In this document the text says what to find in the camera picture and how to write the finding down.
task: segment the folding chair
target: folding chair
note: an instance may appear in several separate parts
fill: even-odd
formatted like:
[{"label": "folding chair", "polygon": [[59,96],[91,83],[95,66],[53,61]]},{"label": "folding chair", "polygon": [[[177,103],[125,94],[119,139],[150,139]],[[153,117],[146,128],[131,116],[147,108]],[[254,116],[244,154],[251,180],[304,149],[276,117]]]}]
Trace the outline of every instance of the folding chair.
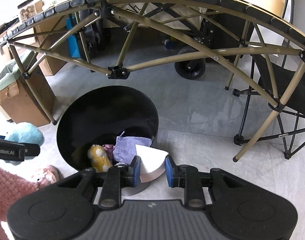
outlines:
[{"label": "folding chair", "polygon": [[[272,89],[272,85],[271,85],[272,83],[271,83],[271,79],[270,79],[267,60],[261,55],[252,55],[252,65],[251,65],[251,74],[250,74],[250,78],[252,78],[252,79],[254,78],[255,64],[257,65],[257,68],[261,75],[260,79],[258,81],[258,84],[268,94],[270,94],[272,96],[273,89]],[[278,98],[281,98],[283,93],[286,91],[286,88],[289,85],[291,79],[293,78],[295,72],[282,68],[272,62],[271,62],[271,65],[272,65],[273,73],[274,73],[275,79],[276,79]],[[236,145],[241,146],[242,144],[247,143],[249,141],[249,140],[244,140],[244,137],[242,136],[242,131],[244,129],[244,125],[245,125],[245,121],[246,121],[250,97],[252,95],[259,95],[259,93],[256,91],[253,91],[253,89],[249,86],[249,88],[247,90],[243,90],[243,91],[234,89],[233,95],[238,96],[238,97],[239,97],[239,95],[247,95],[246,107],[245,107],[244,115],[242,118],[240,130],[239,130],[239,133],[236,134],[234,137],[234,143]],[[280,116],[280,114],[278,114],[277,120],[278,120],[278,124],[279,124],[281,133],[276,134],[276,135],[271,135],[271,136],[260,137],[258,139],[258,141],[265,141],[265,140],[270,140],[270,139],[275,139],[275,138],[281,137],[283,139],[283,144],[285,147],[285,151],[284,151],[285,158],[289,160],[294,154],[296,154],[302,147],[305,146],[305,141],[304,141],[296,150],[291,152],[293,144],[294,144],[295,135],[298,133],[305,132],[305,128],[297,130],[299,118],[305,119],[305,73],[303,74],[298,86],[294,90],[294,93],[291,95],[289,101],[286,103],[286,106],[295,111],[295,112],[286,111],[286,110],[281,111],[282,113],[291,114],[291,115],[296,116],[294,130],[290,131],[290,132],[284,132],[281,116]],[[286,136],[292,136],[289,148],[287,147]]]}]

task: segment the black trash bin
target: black trash bin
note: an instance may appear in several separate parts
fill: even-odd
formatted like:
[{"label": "black trash bin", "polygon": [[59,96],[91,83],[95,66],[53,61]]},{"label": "black trash bin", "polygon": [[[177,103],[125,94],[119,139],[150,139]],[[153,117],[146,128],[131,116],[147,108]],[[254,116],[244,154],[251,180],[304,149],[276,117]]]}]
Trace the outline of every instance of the black trash bin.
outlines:
[{"label": "black trash bin", "polygon": [[[63,114],[57,129],[57,145],[64,160],[80,171],[91,167],[87,157],[93,145],[116,144],[123,136],[146,137],[157,143],[158,113],[144,93],[125,86],[107,86],[78,98]],[[123,195],[144,190],[149,183],[123,189]]]}]

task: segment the light blue plush toy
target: light blue plush toy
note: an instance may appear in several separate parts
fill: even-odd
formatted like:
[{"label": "light blue plush toy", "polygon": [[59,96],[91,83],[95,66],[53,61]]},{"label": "light blue plush toy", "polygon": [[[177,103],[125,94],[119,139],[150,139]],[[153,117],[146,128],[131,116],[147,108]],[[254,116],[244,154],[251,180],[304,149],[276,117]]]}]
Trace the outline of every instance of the light blue plush toy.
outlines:
[{"label": "light blue plush toy", "polygon": [[[28,122],[21,122],[13,126],[13,129],[10,130],[5,136],[5,140],[17,143],[32,143],[42,146],[45,138],[42,132],[33,124]],[[26,156],[25,160],[31,160],[34,157]],[[13,165],[18,165],[21,162],[15,161],[5,161]]]}]

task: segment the pink fluffy rug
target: pink fluffy rug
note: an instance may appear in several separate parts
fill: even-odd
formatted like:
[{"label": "pink fluffy rug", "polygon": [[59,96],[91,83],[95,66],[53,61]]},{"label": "pink fluffy rug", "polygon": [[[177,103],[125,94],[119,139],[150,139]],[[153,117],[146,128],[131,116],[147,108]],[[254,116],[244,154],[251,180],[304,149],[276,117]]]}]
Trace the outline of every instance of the pink fluffy rug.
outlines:
[{"label": "pink fluffy rug", "polygon": [[[37,182],[29,182],[0,168],[0,223],[6,221],[7,210],[17,199],[37,191],[39,187],[42,186]],[[0,224],[0,240],[7,239]]]}]

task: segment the gray tile floor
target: gray tile floor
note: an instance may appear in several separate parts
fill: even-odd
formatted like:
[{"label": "gray tile floor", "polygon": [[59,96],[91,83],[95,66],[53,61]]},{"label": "gray tile floor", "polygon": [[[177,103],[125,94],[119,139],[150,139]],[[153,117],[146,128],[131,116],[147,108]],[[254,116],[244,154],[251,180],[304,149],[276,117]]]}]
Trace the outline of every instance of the gray tile floor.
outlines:
[{"label": "gray tile floor", "polygon": [[[102,52],[93,62],[100,66],[114,65],[125,35],[113,33],[113,47]],[[138,33],[131,46],[124,65],[139,63],[161,56],[170,56],[177,50],[166,50],[160,43],[160,37]],[[250,72],[251,58],[244,56],[239,67]],[[294,64],[290,58],[287,65]],[[240,150],[233,144],[233,137],[238,133],[245,96],[232,95],[231,90],[224,90],[229,71],[216,63],[207,64],[202,78],[189,81],[181,78],[173,64],[167,64],[131,73],[127,80],[108,80],[106,76],[91,73],[89,70],[66,64],[55,76],[48,77],[57,100],[54,116],[58,119],[69,105],[84,93],[107,85],[126,85],[134,87],[148,95],[157,107],[159,114],[158,147],[168,151],[177,164],[196,166],[200,171],[209,171],[219,167],[246,179],[271,192],[290,200],[298,210],[299,221],[291,239],[305,240],[305,147],[291,160],[285,160],[282,154],[281,139],[256,143],[245,156],[233,163],[233,156]],[[245,89],[247,85],[234,77],[231,88]],[[244,129],[245,138],[249,138],[260,127],[270,113],[267,103],[259,96],[250,102],[248,117]],[[294,118],[282,115],[285,130],[294,126]],[[5,134],[11,124],[0,116],[0,134]],[[305,127],[301,120],[300,127]],[[43,126],[45,143],[41,154],[33,160],[18,166],[6,164],[0,160],[0,166],[12,173],[29,178],[32,170],[52,164],[63,177],[76,172],[65,163],[56,145],[56,126]],[[266,135],[278,133],[278,124],[274,122]],[[305,140],[305,134],[298,135],[295,145]],[[167,187],[165,175],[156,179],[143,192],[127,199],[174,199],[183,198],[183,190]]]}]

